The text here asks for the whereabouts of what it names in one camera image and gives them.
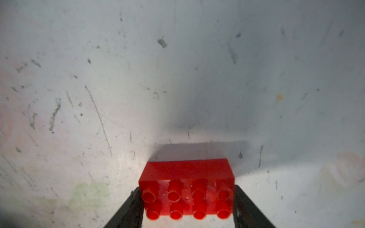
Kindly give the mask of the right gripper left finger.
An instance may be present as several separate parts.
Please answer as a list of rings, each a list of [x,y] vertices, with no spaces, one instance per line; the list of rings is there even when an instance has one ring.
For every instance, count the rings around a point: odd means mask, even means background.
[[[142,194],[139,187],[137,187],[104,228],[141,228],[143,214]]]

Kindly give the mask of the red lego brick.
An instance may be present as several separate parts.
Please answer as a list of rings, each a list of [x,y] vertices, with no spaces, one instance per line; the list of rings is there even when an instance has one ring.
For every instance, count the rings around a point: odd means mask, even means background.
[[[148,162],[139,189],[150,220],[208,215],[227,219],[233,211],[235,177],[227,159]]]

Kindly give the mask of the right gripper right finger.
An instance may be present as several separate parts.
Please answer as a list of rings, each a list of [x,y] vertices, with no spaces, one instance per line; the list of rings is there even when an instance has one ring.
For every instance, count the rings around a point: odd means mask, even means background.
[[[235,228],[276,228],[238,185],[232,213]]]

